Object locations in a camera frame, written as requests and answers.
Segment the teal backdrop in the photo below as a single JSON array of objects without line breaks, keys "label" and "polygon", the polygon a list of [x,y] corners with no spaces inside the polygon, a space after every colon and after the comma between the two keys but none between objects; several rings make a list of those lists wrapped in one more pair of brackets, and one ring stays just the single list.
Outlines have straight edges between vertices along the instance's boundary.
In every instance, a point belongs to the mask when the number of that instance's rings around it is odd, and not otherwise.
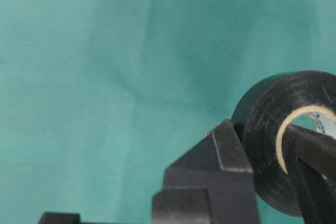
[{"label": "teal backdrop", "polygon": [[0,0],[1,223],[149,223],[164,168],[249,87],[336,73],[335,17],[334,0]]}]

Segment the green cloth background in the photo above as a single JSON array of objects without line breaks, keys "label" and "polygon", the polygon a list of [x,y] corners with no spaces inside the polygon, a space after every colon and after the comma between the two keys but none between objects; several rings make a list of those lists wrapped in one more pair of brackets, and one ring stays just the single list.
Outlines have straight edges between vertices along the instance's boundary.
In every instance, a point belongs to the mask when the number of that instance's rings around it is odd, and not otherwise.
[{"label": "green cloth background", "polygon": [[249,87],[336,73],[335,17],[334,0],[0,0],[1,223],[149,223],[164,168]]}]

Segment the black plastic object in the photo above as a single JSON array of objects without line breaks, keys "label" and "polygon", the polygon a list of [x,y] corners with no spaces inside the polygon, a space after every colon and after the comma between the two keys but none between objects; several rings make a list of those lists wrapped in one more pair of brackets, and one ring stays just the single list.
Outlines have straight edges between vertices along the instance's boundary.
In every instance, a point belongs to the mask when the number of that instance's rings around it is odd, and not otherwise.
[{"label": "black plastic object", "polygon": [[259,223],[253,170],[230,120],[166,169],[152,224],[168,223]]},{"label": "black plastic object", "polygon": [[336,201],[327,184],[336,178],[335,139],[290,124],[283,136],[283,152],[305,223],[336,223]]},{"label": "black plastic object", "polygon": [[240,100],[232,122],[254,169],[257,193],[274,208],[301,215],[288,175],[281,169],[275,139],[292,111],[317,105],[336,111],[336,76],[304,71],[271,76]]},{"label": "black plastic object", "polygon": [[38,224],[102,224],[81,222],[79,214],[68,214],[60,212],[45,212]]},{"label": "black plastic object", "polygon": [[153,197],[155,224],[211,224],[211,207],[205,189],[166,189]]}]

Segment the black electrical tape roll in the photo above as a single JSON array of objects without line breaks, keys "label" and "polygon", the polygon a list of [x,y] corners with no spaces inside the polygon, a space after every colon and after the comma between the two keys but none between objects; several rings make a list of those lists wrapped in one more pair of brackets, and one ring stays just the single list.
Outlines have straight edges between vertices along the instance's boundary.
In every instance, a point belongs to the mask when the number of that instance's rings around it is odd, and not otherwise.
[{"label": "black electrical tape roll", "polygon": [[294,216],[301,213],[282,157],[282,134],[302,114],[317,123],[318,131],[336,136],[336,76],[320,71],[271,76],[243,96],[232,116],[254,168],[257,193]]}]

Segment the tape roll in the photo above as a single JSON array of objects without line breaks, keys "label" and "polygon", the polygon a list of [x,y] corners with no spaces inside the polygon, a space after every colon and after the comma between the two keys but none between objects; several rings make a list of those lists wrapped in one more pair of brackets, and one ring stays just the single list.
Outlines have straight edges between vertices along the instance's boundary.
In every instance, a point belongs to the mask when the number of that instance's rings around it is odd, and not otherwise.
[{"label": "tape roll", "polygon": [[293,216],[301,213],[282,156],[282,135],[303,114],[313,119],[317,131],[336,138],[336,76],[321,71],[271,76],[242,97],[232,116],[254,168],[257,193]]}]

